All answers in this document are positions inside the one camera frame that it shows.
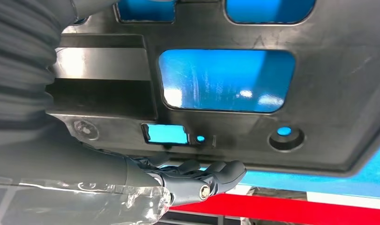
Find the rectangular cutout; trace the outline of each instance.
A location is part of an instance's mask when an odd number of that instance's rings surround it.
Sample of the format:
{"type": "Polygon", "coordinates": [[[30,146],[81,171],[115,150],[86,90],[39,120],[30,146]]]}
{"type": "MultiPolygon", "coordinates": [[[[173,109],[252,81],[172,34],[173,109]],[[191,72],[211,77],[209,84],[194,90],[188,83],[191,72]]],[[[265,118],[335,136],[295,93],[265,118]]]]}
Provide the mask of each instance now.
{"type": "Polygon", "coordinates": [[[188,136],[183,126],[143,124],[146,140],[154,144],[188,144],[188,136]]]}
{"type": "Polygon", "coordinates": [[[175,0],[121,0],[117,4],[124,22],[173,22],[175,0]]]}
{"type": "Polygon", "coordinates": [[[235,23],[297,23],[305,19],[315,0],[226,0],[227,15],[235,23]]]}
{"type": "Polygon", "coordinates": [[[284,103],[295,59],[286,51],[168,50],[159,66],[171,107],[270,113],[284,103]]]}

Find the transparent plastic bag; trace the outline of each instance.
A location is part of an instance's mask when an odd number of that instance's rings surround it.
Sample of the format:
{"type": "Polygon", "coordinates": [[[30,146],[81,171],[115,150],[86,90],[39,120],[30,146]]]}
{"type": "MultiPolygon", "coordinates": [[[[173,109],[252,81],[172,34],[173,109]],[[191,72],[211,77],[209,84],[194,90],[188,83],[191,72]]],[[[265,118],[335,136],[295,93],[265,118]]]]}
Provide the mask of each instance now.
{"type": "Polygon", "coordinates": [[[151,225],[170,205],[164,187],[26,179],[0,184],[0,225],[151,225]]]}

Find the gray arm cover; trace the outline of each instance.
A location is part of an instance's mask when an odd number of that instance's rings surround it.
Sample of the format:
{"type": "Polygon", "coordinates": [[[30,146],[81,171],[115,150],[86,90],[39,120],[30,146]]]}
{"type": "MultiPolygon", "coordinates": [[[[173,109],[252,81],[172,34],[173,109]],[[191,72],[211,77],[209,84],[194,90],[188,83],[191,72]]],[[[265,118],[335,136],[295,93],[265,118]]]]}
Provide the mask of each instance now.
{"type": "Polygon", "coordinates": [[[0,177],[158,186],[130,160],[83,147],[45,113],[60,33],[115,1],[0,0],[0,177]]]}

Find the red bar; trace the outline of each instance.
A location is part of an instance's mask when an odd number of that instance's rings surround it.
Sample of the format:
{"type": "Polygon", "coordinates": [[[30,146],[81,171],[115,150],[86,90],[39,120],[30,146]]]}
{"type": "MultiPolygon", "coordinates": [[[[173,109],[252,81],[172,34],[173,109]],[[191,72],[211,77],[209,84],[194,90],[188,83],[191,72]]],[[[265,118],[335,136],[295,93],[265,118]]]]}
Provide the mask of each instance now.
{"type": "Polygon", "coordinates": [[[380,210],[246,195],[217,195],[173,210],[312,225],[380,225],[380,210]]]}

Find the round hole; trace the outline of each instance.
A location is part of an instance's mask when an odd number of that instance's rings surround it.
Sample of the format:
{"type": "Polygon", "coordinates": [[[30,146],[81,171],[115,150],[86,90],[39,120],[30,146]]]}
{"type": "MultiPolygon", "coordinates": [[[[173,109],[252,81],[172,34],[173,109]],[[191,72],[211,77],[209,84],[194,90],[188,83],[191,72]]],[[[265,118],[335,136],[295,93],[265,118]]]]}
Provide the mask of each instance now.
{"type": "Polygon", "coordinates": [[[205,137],[204,136],[197,136],[197,141],[204,142],[205,141],[205,137]]]}
{"type": "Polygon", "coordinates": [[[292,134],[292,129],[290,127],[280,127],[277,133],[281,136],[289,136],[292,134]]]}
{"type": "Polygon", "coordinates": [[[297,127],[280,127],[269,136],[268,142],[276,150],[288,152],[302,145],[305,134],[297,127]]]}

